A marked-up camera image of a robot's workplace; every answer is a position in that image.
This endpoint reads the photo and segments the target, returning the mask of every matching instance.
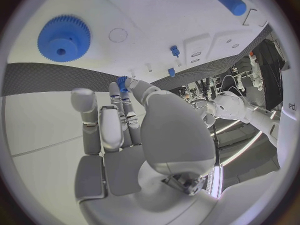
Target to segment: white wall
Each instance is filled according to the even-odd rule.
[[[97,92],[98,106],[110,104]],[[141,122],[145,109],[134,98]],[[15,166],[28,190],[66,225],[87,224],[75,202],[74,180],[84,156],[81,116],[70,92],[41,92],[6,97],[5,126]]]

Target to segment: white robot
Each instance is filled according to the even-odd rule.
[[[251,123],[277,144],[279,124],[232,92],[214,101],[194,101],[195,110],[145,81],[121,77],[118,83],[121,91],[110,84],[111,105],[99,110],[99,118],[93,91],[71,92],[72,105],[81,113],[87,154],[78,165],[75,197],[89,224],[182,224],[191,206],[205,209],[188,224],[203,221],[216,203],[202,189],[216,164],[207,129],[213,116]],[[145,107],[141,127],[128,91]]]

